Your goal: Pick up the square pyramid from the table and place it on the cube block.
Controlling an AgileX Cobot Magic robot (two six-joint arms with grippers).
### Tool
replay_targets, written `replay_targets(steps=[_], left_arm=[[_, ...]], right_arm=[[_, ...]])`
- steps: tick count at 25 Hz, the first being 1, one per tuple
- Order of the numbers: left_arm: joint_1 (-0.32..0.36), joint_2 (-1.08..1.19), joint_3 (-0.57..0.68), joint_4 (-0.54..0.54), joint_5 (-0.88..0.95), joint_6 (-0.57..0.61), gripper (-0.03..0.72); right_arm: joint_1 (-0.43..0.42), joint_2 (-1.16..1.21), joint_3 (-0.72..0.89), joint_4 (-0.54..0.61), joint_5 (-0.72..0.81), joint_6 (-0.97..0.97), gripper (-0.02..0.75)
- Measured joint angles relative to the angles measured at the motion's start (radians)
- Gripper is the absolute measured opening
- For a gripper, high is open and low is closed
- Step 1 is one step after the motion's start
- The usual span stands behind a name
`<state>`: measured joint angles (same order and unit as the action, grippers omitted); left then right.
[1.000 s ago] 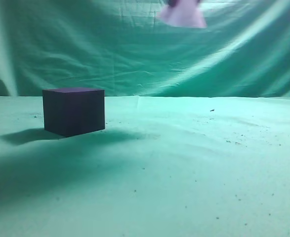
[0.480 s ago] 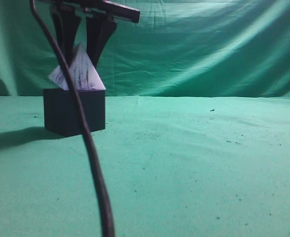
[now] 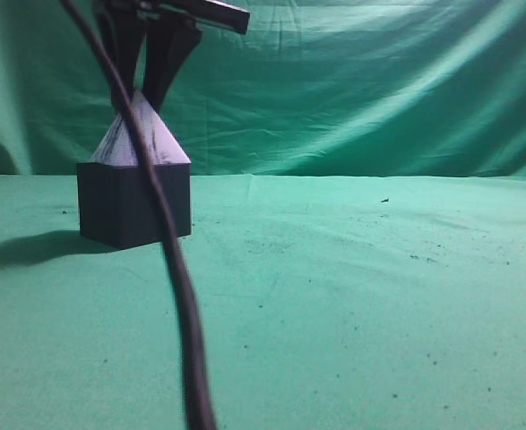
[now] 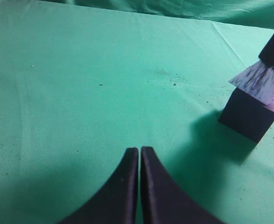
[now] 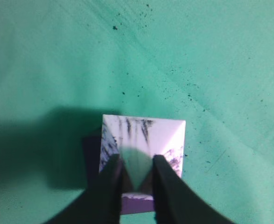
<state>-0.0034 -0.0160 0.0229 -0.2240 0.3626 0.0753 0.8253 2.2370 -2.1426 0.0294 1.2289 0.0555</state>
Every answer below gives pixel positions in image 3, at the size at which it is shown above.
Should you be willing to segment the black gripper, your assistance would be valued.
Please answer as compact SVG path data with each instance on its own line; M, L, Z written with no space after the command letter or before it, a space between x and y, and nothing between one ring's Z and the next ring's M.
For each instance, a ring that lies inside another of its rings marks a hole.
M129 99L134 96L134 74L142 45L142 21L167 13L211 27L246 35L247 9L222 1L93 1L102 44L113 62ZM148 28L142 94L156 112L179 70L201 41L201 30L191 21L154 21Z

